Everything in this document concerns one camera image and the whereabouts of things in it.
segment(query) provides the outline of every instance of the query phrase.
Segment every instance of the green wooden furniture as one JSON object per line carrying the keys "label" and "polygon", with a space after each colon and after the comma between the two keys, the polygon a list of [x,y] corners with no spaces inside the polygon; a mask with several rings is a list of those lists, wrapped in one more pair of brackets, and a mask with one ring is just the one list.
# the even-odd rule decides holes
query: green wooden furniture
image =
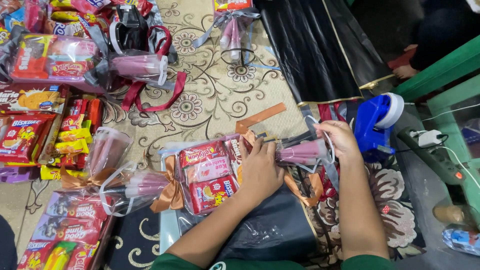
{"label": "green wooden furniture", "polygon": [[[477,75],[427,101],[433,116],[443,112],[472,106],[480,103],[480,75]],[[463,135],[462,128],[472,121],[480,121],[480,106],[448,112],[431,121],[435,121],[438,130],[448,134],[445,146],[452,149],[462,164],[475,177],[472,179],[466,172],[466,180],[461,183],[465,197],[470,206],[480,211],[480,140],[468,144]],[[453,163],[458,164],[452,152],[448,155]]]}
{"label": "green wooden furniture", "polygon": [[480,36],[443,57],[392,90],[405,102],[426,95],[480,68]]}

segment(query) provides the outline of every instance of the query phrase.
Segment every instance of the copper ribbon bow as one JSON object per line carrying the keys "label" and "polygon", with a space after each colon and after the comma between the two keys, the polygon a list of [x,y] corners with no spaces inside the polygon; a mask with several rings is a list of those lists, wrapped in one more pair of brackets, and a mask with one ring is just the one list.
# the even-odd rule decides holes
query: copper ribbon bow
{"label": "copper ribbon bow", "polygon": [[[265,109],[255,115],[247,117],[243,120],[237,121],[237,125],[235,127],[235,132],[242,135],[250,144],[254,144],[255,142],[255,134],[249,129],[250,126],[259,123],[269,117],[272,117],[282,111],[286,110],[285,104],[278,103],[277,105]],[[315,196],[313,198],[304,197],[300,194],[300,190],[297,187],[297,184],[293,180],[293,177],[290,175],[288,171],[285,170],[285,177],[284,181],[287,184],[288,188],[295,194],[302,203],[307,206],[315,206],[320,199],[324,191],[324,186],[322,184],[322,180],[320,179],[320,175],[318,173],[309,174],[310,182],[312,184],[313,191],[315,192]]]}
{"label": "copper ribbon bow", "polygon": [[159,213],[163,210],[171,208],[173,210],[183,208],[183,195],[180,183],[175,179],[175,156],[168,156],[165,159],[166,172],[162,173],[170,182],[160,194],[158,200],[154,200],[150,209],[154,213]]}
{"label": "copper ribbon bow", "polygon": [[99,173],[94,176],[89,177],[88,179],[78,178],[70,175],[65,169],[65,163],[67,160],[78,155],[78,153],[68,154],[65,162],[60,167],[60,176],[61,176],[61,186],[62,188],[82,188],[89,185],[101,186],[105,180],[112,175],[117,169],[115,168],[106,168],[101,170]]}

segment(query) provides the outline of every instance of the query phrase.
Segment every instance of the plastic water bottle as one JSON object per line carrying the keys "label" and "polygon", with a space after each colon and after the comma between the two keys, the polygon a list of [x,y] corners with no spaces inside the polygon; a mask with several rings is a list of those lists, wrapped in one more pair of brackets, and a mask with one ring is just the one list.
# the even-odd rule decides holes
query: plastic water bottle
{"label": "plastic water bottle", "polygon": [[480,233],[445,229],[442,237],[449,248],[480,256]]}

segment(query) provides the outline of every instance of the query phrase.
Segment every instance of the white plug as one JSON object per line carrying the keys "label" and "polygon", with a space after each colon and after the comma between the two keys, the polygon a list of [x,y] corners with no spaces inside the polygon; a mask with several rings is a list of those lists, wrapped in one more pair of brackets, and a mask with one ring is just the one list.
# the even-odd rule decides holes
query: white plug
{"label": "white plug", "polygon": [[430,147],[442,143],[443,141],[441,138],[438,138],[438,135],[441,134],[442,133],[440,131],[435,129],[420,134],[419,147]]}

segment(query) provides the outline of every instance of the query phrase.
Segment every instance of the person's foot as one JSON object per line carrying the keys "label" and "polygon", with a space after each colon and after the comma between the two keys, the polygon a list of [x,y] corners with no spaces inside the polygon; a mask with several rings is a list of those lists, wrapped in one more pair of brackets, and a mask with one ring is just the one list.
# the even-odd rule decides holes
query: person's foot
{"label": "person's foot", "polygon": [[401,66],[393,70],[393,73],[395,74],[395,76],[397,76],[397,78],[400,78],[400,79],[411,78],[416,74],[418,74],[419,72],[420,71],[412,68],[411,65]]}
{"label": "person's foot", "polygon": [[418,44],[410,44],[408,45],[403,51],[409,51],[411,49],[415,49],[418,46]]}

